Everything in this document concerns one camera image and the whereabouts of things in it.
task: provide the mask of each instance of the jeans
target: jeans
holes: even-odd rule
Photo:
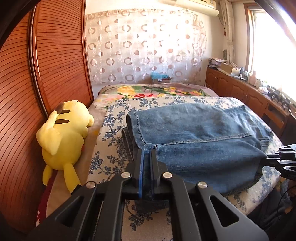
[[[144,152],[143,198],[151,199],[149,152],[184,181],[205,181],[222,194],[247,189],[273,134],[245,106],[221,110],[205,104],[179,104],[127,115],[122,130],[130,161]]]

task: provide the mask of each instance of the circle patterned curtain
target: circle patterned curtain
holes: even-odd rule
[[[86,46],[93,84],[149,84],[152,72],[172,82],[200,82],[206,34],[186,11],[127,9],[86,15]]]

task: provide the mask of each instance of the cardboard box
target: cardboard box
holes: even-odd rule
[[[170,83],[170,79],[153,79],[153,84],[165,84]]]
[[[225,72],[229,73],[230,75],[236,75],[236,76],[239,76],[240,69],[233,68],[233,67],[231,67],[230,65],[225,64],[225,63],[221,63],[220,68],[221,68],[222,70],[224,70]]]

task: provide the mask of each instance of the pikachu tail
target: pikachu tail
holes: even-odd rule
[[[36,138],[39,145],[52,156],[57,153],[62,140],[62,135],[53,128],[57,117],[57,112],[53,111],[48,117],[48,120],[36,133]]]

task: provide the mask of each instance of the blue floral bedsheet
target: blue floral bedsheet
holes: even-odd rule
[[[113,102],[105,114],[94,148],[87,181],[102,183],[125,170],[128,163],[123,147],[121,129],[126,126],[129,112],[182,103],[203,103],[221,109],[243,105],[235,98],[167,96],[158,98],[120,99]],[[254,116],[257,115],[247,107]],[[269,128],[259,117],[258,121]],[[282,143],[274,135],[266,153],[275,153]],[[227,199],[244,214],[250,213],[270,193],[280,178],[273,167],[264,167],[261,179],[251,188],[228,196]],[[169,209],[153,213],[137,213],[134,201],[126,201],[122,227],[122,241],[172,240]]]

